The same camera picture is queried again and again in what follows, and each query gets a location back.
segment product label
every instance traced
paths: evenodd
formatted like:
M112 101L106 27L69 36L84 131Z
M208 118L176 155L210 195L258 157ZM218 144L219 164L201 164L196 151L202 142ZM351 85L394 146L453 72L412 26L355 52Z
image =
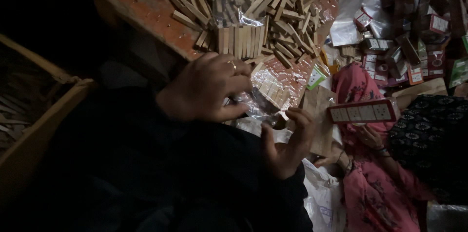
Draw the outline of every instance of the product label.
M443 69L440 69L440 70L430 70L429 71L429 74L443 74L444 73L444 70Z

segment pile of wooden sticks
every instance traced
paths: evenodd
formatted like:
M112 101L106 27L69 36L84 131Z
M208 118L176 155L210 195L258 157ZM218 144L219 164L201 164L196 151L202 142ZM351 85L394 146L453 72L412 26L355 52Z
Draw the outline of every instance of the pile of wooden sticks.
M319 55L317 0L171 0L173 18L200 31L194 47L238 59L275 55L286 67Z

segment card with stickers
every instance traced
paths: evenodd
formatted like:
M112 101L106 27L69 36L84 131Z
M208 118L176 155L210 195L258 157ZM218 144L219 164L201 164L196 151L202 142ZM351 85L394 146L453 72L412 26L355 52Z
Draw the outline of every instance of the card with stickers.
M334 124L393 122L400 118L395 97L344 103L328 110Z

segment clear plastic packet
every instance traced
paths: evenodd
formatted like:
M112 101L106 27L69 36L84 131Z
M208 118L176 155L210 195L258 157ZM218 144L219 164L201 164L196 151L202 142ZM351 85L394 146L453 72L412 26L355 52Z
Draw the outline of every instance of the clear plastic packet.
M264 0L213 0L213 18L220 28L232 25L263 26L265 22Z
M334 124L394 122L401 116L395 97L343 103L328 110Z

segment white plastic sack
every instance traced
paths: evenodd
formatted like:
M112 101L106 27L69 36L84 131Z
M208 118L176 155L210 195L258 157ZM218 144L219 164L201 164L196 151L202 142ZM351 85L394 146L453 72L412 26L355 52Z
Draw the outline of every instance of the white plastic sack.
M307 159L304 186L308 197L304 207L313 223L313 232L342 232L346 225L346 209L341 204L342 187L338 178L317 169Z

